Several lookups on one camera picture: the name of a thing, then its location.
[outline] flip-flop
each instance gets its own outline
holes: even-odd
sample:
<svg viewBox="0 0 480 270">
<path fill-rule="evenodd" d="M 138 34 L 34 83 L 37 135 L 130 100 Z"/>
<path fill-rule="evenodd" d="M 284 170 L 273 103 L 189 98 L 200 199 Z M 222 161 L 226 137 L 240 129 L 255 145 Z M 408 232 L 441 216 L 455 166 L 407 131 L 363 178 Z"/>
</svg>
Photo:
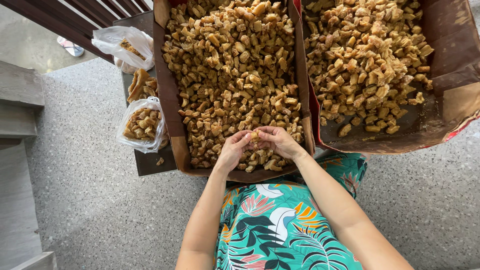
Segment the flip-flop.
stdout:
<svg viewBox="0 0 480 270">
<path fill-rule="evenodd" d="M 69 52 L 71 55 L 75 57 L 79 57 L 84 53 L 84 49 L 76 44 L 73 44 L 73 42 L 68 41 L 64 39 L 63 37 L 58 37 L 57 42 L 65 49 L 67 52 Z"/>
</svg>

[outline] white plastic bag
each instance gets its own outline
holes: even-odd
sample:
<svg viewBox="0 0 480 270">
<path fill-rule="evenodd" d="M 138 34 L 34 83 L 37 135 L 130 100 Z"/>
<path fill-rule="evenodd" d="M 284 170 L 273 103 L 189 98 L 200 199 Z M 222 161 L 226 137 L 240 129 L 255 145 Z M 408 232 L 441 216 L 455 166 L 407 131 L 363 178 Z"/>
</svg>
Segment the white plastic bag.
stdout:
<svg viewBox="0 0 480 270">
<path fill-rule="evenodd" d="M 123 72 L 133 74 L 139 68 L 149 70 L 154 66 L 153 38 L 135 27 L 111 26 L 93 31 L 92 44 L 103 53 L 114 56 L 115 65 Z M 145 60 L 120 46 L 126 39 Z"/>
<path fill-rule="evenodd" d="M 135 113 L 136 110 L 142 108 L 159 110 L 162 115 L 162 119 L 160 119 L 160 122 L 158 123 L 158 126 L 156 128 L 155 140 L 153 141 L 129 139 L 123 135 L 123 131 L 127 126 L 128 120 L 132 117 L 133 113 Z M 168 140 L 168 135 L 166 134 L 167 131 L 165 129 L 165 120 L 163 117 L 162 107 L 160 106 L 160 101 L 156 97 L 148 97 L 147 99 L 139 99 L 130 103 L 122 117 L 120 125 L 118 126 L 117 142 L 131 146 L 142 153 L 157 153 L 160 145 L 162 144 L 162 140 L 165 140 L 165 137 L 167 137 L 166 140 Z"/>
</svg>

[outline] person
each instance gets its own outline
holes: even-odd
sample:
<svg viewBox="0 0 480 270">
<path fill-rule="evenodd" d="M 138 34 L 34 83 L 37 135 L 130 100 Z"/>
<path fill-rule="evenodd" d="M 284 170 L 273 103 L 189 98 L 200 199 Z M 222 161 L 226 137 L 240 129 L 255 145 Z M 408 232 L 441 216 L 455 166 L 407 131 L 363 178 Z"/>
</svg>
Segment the person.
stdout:
<svg viewBox="0 0 480 270">
<path fill-rule="evenodd" d="M 413 269 L 355 202 L 365 155 L 314 160 L 284 128 L 257 129 L 258 147 L 299 171 L 226 189 L 228 173 L 253 149 L 252 131 L 229 137 L 188 221 L 177 270 Z"/>
</svg>

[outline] hand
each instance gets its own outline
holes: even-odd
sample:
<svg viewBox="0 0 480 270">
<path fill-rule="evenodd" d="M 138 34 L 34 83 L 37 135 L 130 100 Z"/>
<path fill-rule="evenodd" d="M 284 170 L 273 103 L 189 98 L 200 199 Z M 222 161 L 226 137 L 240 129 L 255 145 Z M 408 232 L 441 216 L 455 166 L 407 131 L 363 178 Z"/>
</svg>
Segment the hand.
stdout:
<svg viewBox="0 0 480 270">
<path fill-rule="evenodd" d="M 250 144 L 252 136 L 251 130 L 242 130 L 227 138 L 222 147 L 222 152 L 215 168 L 225 172 L 231 172 L 239 163 L 240 156 L 248 150 L 253 149 L 253 144 Z"/>
<path fill-rule="evenodd" d="M 303 154 L 307 154 L 307 151 L 305 151 L 283 127 L 261 126 L 255 130 L 263 131 L 258 135 L 260 137 L 258 148 L 260 149 L 270 147 L 280 156 L 293 161 Z"/>
</svg>

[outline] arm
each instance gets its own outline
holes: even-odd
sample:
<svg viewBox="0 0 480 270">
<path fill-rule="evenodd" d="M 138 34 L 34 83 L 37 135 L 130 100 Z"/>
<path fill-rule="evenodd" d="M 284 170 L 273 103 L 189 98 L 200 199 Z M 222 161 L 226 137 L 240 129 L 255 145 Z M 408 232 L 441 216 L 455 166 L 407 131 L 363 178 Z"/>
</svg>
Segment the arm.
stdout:
<svg viewBox="0 0 480 270">
<path fill-rule="evenodd" d="M 260 127 L 263 143 L 285 158 L 294 160 L 322 214 L 339 241 L 368 270 L 413 269 L 377 230 L 352 196 L 283 128 Z"/>
<path fill-rule="evenodd" d="M 250 130 L 244 130 L 225 141 L 218 162 L 188 220 L 176 270 L 212 269 L 227 176 L 237 166 L 242 153 L 253 149 L 249 145 L 250 133 Z"/>
</svg>

